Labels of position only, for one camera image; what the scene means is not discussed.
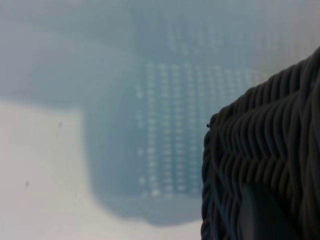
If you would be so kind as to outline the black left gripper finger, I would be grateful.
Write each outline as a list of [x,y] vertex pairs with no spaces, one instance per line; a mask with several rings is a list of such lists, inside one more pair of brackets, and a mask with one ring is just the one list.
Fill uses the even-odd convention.
[[263,185],[245,184],[239,214],[244,240],[299,240],[272,193]]

